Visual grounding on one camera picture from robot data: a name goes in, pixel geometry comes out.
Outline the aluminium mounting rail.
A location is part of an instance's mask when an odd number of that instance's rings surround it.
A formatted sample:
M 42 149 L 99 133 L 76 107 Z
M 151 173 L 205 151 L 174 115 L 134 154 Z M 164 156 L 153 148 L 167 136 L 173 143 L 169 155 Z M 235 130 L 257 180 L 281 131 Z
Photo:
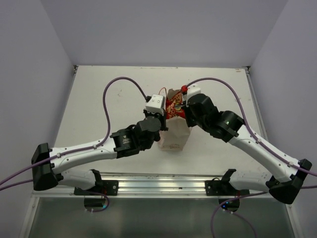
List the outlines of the aluminium mounting rail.
M 221 179 L 220 175 L 160 175 L 101 173 L 103 180 L 115 182 L 116 195 L 110 198 L 231 198 L 241 196 L 243 191 L 224 194 L 211 189 L 207 182 Z M 235 172 L 230 182 L 236 189 L 249 193 L 267 191 L 265 182 L 269 173 Z

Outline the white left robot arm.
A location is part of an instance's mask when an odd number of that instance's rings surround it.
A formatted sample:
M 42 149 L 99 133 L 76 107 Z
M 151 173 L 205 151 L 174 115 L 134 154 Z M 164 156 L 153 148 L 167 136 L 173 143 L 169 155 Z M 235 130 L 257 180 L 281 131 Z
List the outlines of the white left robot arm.
M 83 172 L 75 167 L 99 160 L 130 157 L 150 149 L 160 140 L 160 131 L 167 130 L 166 112 L 144 110 L 144 114 L 143 120 L 112 133 L 105 142 L 98 140 L 69 148 L 49 148 L 47 143 L 38 145 L 31 159 L 33 189 L 43 191 L 65 185 L 99 194 L 104 187 L 99 171 Z

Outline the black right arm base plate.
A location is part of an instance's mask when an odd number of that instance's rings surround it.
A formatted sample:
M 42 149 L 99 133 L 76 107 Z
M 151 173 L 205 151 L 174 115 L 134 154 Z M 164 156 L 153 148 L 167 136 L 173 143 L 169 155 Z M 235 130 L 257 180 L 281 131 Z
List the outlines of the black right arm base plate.
M 228 178 L 213 178 L 205 181 L 205 191 L 207 196 L 238 196 L 249 195 L 250 191 L 247 189 L 235 189 Z

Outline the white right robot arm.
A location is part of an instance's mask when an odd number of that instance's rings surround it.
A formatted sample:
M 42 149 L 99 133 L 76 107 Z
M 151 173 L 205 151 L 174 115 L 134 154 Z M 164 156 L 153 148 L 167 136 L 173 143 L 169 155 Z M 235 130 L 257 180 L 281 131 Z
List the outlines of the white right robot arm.
M 219 111 L 205 94 L 188 95 L 184 111 L 189 126 L 197 125 L 212 137 L 239 148 L 268 170 L 257 174 L 228 169 L 221 180 L 211 183 L 213 190 L 228 195 L 240 190 L 255 190 L 268 192 L 284 204 L 294 202 L 307 176 L 304 170 L 312 167 L 310 161 L 287 156 L 272 145 L 264 149 L 260 145 L 264 139 L 254 138 L 239 115 Z

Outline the small red snack packet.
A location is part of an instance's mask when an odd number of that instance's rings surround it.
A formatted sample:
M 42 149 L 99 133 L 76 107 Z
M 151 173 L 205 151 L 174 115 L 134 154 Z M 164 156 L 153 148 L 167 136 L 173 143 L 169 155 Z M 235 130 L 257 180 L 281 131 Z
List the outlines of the small red snack packet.
M 171 119 L 174 117 L 181 117 L 185 119 L 185 112 L 182 109 L 182 93 L 177 92 L 173 96 L 168 96 L 165 104 L 166 107 L 166 118 Z

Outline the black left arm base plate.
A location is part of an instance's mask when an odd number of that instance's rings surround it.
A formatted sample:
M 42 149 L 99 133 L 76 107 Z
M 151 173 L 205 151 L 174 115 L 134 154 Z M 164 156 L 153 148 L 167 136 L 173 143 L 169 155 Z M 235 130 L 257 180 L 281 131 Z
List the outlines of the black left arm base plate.
M 82 190 L 80 188 L 74 189 L 74 195 L 106 195 L 106 196 L 117 196 L 119 189 L 119 182 L 117 180 L 102 180 L 96 182 L 95 186 L 88 189 Z

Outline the beige paper bag orange handles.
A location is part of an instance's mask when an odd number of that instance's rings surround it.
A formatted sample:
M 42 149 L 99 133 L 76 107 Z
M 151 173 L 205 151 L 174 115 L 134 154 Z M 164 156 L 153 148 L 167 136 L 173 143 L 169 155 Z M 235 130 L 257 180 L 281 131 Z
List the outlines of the beige paper bag orange handles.
M 160 95 L 162 95 L 162 90 L 164 90 L 166 101 L 168 96 L 173 96 L 177 92 L 181 92 L 180 90 L 174 89 L 167 90 L 164 87 L 160 90 Z M 160 141 L 158 142 L 159 149 L 162 151 L 182 151 L 191 134 L 191 128 L 187 126 L 186 119 L 181 117 L 166 119 L 166 126 L 168 127 L 168 131 L 160 132 Z

